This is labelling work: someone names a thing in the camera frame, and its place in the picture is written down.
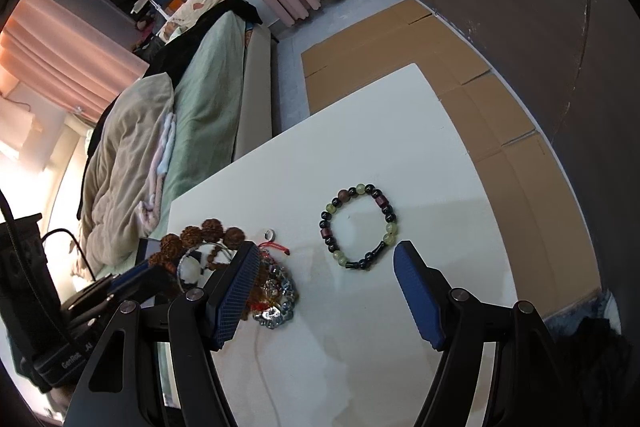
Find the green bedsheet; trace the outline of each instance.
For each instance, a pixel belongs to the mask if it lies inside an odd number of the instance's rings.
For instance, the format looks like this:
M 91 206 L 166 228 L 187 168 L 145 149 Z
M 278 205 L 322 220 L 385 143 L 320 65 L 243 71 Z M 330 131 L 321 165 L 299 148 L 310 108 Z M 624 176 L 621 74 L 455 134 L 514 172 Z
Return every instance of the green bedsheet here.
M 243 65 L 244 21 L 228 12 L 202 39 L 175 89 L 174 152 L 164 180 L 160 223 L 150 237 L 160 239 L 166 233 L 175 198 L 231 163 L 240 118 Z M 132 252 L 97 276 L 123 273 L 135 260 Z

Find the floor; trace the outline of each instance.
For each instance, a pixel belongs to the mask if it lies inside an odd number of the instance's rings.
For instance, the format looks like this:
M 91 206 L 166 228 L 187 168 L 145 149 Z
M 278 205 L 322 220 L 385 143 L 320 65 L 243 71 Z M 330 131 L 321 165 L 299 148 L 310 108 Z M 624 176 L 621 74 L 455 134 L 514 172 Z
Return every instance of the floor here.
M 276 33 L 272 62 L 273 134 L 309 117 L 302 52 L 403 0 L 328 0 L 308 19 Z

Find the beige blanket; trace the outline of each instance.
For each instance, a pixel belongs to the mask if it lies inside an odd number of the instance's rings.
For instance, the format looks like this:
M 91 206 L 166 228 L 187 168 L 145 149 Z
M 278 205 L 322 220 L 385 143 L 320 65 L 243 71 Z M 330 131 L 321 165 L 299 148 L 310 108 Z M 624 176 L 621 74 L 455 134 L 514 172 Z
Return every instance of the beige blanket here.
M 161 73 L 127 87 L 107 117 L 82 192 L 81 246 L 94 273 L 123 261 L 145 235 L 135 208 L 149 197 L 146 178 L 173 107 L 171 79 Z M 80 258 L 72 272 L 85 277 Z

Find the beaded bracelet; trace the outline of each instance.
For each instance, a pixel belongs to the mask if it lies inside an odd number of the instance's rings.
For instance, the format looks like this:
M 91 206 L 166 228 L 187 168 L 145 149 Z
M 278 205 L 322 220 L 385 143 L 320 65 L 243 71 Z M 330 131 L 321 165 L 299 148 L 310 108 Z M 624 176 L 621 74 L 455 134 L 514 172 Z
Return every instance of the beaded bracelet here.
M 369 194 L 376 200 L 376 203 L 382 209 L 382 213 L 385 214 L 386 220 L 386 233 L 380 241 L 380 244 L 370 252 L 367 252 L 365 256 L 359 261 L 349 261 L 347 257 L 338 249 L 338 243 L 335 240 L 334 233 L 331 230 L 331 218 L 336 213 L 338 208 L 343 203 L 347 203 L 351 198 L 356 198 L 363 194 Z M 326 206 L 325 211 L 321 214 L 322 221 L 320 221 L 320 235 L 324 239 L 324 243 L 327 245 L 329 252 L 334 255 L 334 259 L 338 264 L 345 268 L 362 269 L 369 268 L 371 263 L 375 261 L 382 250 L 392 245 L 396 240 L 396 233 L 398 233 L 398 225 L 396 224 L 396 214 L 394 214 L 393 207 L 389 204 L 389 201 L 385 198 L 385 195 L 378 188 L 375 188 L 372 184 L 364 185 L 358 184 L 355 187 L 349 188 L 349 190 L 341 190 L 338 192 L 338 197 L 334 198 L 331 203 Z

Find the purple bead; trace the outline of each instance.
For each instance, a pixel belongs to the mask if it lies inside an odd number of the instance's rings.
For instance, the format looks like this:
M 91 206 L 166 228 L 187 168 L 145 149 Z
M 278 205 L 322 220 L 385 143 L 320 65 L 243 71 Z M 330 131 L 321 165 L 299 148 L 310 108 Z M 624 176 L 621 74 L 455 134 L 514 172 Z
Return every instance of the purple bead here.
M 378 206 L 380 208 L 383 208 L 385 206 L 387 206 L 389 204 L 389 200 L 387 200 L 384 197 L 384 194 L 380 194 L 377 198 L 376 198 L 376 203 L 378 204 Z

